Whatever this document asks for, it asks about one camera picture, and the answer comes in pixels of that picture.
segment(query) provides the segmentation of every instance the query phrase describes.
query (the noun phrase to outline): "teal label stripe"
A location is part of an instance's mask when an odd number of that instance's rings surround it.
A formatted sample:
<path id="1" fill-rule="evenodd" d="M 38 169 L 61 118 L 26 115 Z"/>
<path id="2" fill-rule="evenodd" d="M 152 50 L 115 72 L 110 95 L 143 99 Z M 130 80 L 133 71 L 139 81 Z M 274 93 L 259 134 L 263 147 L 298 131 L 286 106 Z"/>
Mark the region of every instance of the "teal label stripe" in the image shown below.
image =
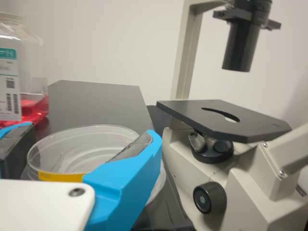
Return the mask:
<path id="1" fill-rule="evenodd" d="M 16 50 L 0 48 L 0 59 L 16 59 Z"/>

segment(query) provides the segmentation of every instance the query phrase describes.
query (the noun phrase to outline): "pink liquid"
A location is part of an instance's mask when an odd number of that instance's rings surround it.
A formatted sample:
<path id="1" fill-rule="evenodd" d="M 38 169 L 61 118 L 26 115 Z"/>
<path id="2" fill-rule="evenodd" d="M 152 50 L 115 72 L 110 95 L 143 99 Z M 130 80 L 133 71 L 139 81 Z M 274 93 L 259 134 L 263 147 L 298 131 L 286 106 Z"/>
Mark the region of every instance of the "pink liquid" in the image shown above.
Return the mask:
<path id="1" fill-rule="evenodd" d="M 49 112 L 48 96 L 39 94 L 21 93 L 22 121 L 0 120 L 0 128 L 8 127 L 14 124 L 32 122 L 38 124 Z"/>

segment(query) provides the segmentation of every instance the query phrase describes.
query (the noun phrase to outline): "focus knob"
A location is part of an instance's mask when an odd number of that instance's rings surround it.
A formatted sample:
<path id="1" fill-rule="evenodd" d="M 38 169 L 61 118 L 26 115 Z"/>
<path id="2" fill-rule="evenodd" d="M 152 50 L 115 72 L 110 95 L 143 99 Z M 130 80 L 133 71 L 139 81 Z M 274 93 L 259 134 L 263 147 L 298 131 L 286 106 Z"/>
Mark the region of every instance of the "focus knob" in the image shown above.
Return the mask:
<path id="1" fill-rule="evenodd" d="M 225 190 L 217 182 L 208 182 L 197 186 L 193 191 L 193 201 L 203 214 L 223 213 L 227 207 Z"/>

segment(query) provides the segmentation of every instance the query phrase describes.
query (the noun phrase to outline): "petri dish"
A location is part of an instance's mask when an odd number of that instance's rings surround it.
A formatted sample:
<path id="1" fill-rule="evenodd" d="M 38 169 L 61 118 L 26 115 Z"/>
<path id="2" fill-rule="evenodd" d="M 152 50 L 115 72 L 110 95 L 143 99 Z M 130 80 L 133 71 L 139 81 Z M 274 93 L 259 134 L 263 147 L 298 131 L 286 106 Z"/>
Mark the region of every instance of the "petri dish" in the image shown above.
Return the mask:
<path id="1" fill-rule="evenodd" d="M 135 131 L 115 125 L 85 126 L 54 133 L 29 150 L 28 177 L 31 180 L 80 182 L 84 174 L 110 160 L 138 137 Z M 157 196 L 165 181 L 162 163 L 147 204 Z"/>

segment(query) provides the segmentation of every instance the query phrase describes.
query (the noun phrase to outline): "white plastic panel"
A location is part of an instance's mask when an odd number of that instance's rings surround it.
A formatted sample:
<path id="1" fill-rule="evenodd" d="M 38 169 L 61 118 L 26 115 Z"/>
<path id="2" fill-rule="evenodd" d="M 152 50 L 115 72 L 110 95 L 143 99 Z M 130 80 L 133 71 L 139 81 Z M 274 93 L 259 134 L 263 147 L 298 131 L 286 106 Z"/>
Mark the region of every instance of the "white plastic panel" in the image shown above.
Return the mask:
<path id="1" fill-rule="evenodd" d="M 75 188 L 84 194 L 69 196 Z M 94 198 L 93 188 L 83 183 L 0 180 L 0 230 L 83 230 Z"/>

